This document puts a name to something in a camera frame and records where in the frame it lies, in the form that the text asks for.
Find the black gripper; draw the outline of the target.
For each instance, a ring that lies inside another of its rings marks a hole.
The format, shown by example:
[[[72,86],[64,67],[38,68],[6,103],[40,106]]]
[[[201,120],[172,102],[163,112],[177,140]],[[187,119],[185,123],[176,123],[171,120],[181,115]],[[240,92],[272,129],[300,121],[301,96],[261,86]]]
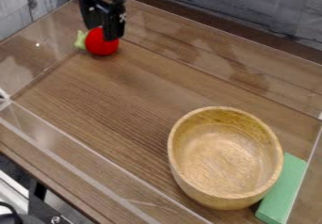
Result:
[[[124,0],[78,0],[78,7],[82,22],[88,29],[101,25],[102,36],[106,41],[117,40],[122,37],[125,26]],[[102,23],[100,22],[100,11],[96,5],[101,5]]]

